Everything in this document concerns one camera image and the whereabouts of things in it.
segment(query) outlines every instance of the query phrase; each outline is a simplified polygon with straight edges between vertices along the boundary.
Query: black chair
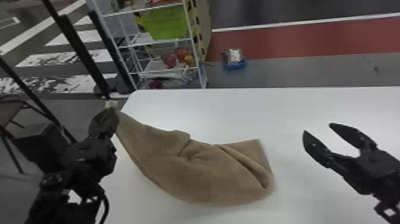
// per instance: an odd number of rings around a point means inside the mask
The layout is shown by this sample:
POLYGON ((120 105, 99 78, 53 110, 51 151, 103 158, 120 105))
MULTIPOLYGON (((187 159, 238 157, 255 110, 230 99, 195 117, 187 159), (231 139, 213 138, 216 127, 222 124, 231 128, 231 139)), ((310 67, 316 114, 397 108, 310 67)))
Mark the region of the black chair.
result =
POLYGON ((12 161, 14 162, 15 166, 21 174, 23 174, 24 172, 20 166, 20 163, 15 157, 15 154, 11 150, 10 144, 8 142, 13 141, 14 135, 7 130, 7 126, 11 123, 20 128, 24 128, 24 126, 13 120, 15 116, 23 109, 32 109, 38 114, 49 119, 43 112, 16 95, 0 95, 0 138, 3 141, 8 153, 10 154, 12 161))

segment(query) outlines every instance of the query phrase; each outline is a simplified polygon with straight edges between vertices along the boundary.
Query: table surface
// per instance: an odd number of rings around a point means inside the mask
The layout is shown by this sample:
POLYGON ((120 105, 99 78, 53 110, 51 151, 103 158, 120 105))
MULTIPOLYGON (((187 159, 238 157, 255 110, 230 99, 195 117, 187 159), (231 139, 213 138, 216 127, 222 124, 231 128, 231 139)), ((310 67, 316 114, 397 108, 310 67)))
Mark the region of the table surface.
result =
POLYGON ((302 133, 308 130, 332 151, 356 156, 328 127, 350 125, 400 158, 399 102, 398 87, 137 91, 122 111, 142 123, 212 144, 260 139, 276 189, 244 206, 189 204, 147 180, 114 137, 117 165, 101 183, 111 203, 107 223, 386 223, 373 210, 375 198, 358 195, 304 151, 302 133))

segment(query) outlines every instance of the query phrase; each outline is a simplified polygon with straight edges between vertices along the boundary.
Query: red object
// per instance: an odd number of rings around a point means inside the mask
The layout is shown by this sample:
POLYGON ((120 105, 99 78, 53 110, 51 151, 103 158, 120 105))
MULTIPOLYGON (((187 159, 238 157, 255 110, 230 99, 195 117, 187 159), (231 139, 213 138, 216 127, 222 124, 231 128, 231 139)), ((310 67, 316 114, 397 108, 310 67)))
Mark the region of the red object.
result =
POLYGON ((189 55, 189 48, 182 46, 180 48, 176 48, 175 54, 178 57, 180 63, 185 63, 185 57, 189 55))
POLYGON ((400 52, 400 18, 213 33, 207 61, 228 48, 247 59, 400 52))
POLYGON ((154 81, 149 84, 150 89, 162 89, 163 84, 159 81, 154 81))
POLYGON ((166 53, 161 56, 162 61, 167 66, 168 69, 172 69, 176 66, 176 54, 166 53))

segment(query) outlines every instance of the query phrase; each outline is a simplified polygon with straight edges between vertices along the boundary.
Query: black stand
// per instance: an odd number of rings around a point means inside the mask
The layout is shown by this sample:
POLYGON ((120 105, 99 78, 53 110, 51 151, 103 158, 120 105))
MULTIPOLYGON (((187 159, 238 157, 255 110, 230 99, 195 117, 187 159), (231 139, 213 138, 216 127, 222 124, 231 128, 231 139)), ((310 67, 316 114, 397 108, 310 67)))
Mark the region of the black stand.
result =
POLYGON ((97 13, 95 11, 90 11, 89 12, 89 17, 92 20, 93 24, 95 25, 97 31, 100 34, 101 39, 103 40, 103 43, 105 47, 107 48, 108 52, 110 53, 110 56, 112 60, 114 61, 115 66, 117 67, 118 70, 118 76, 115 78, 115 91, 117 91, 119 94, 130 94, 135 91, 135 88, 133 87, 130 79, 129 79, 129 74, 126 72, 124 69, 121 61, 118 58, 117 54, 117 49, 111 42, 110 38, 113 38, 112 36, 108 37, 107 34, 105 33, 105 30, 99 20, 99 17, 97 16, 97 13))
POLYGON ((83 63, 89 74, 92 76, 93 80, 98 85, 98 88, 100 89, 102 95, 105 97, 106 100, 110 100, 110 88, 105 81, 101 71, 96 66, 89 51, 86 49, 82 40, 79 38, 69 18, 66 15, 59 16, 49 0, 42 1, 45 4, 50 15, 54 18, 58 27, 61 29, 71 46, 76 51, 76 54, 78 55, 80 61, 83 63))
POLYGON ((58 119, 51 113, 51 111, 44 105, 44 103, 36 96, 21 78, 11 69, 11 67, 0 57, 0 67, 18 84, 18 86, 28 95, 30 99, 42 110, 45 117, 51 120, 57 127, 64 131, 68 139, 75 143, 74 136, 58 121, 58 119))

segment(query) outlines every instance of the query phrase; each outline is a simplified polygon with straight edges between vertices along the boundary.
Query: beige towel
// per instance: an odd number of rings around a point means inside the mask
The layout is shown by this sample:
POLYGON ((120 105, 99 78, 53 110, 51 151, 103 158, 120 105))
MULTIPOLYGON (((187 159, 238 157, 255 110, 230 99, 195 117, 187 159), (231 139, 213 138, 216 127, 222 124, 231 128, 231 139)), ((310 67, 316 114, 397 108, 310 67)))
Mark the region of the beige towel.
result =
POLYGON ((147 178, 178 199, 228 206, 271 192, 273 175, 258 140, 210 145, 185 132, 143 125, 121 112, 118 116, 116 134, 131 159, 147 178))

